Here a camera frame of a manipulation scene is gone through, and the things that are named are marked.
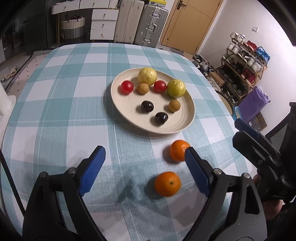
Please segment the person's right hand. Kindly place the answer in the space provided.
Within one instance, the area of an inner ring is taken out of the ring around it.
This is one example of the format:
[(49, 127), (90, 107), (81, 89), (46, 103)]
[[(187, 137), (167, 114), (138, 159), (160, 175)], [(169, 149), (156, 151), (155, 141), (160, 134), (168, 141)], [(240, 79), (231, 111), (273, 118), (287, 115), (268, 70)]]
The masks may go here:
[(280, 212), (282, 205), (282, 200), (271, 200), (263, 202), (262, 206), (265, 214), (265, 219), (267, 221), (273, 219)]

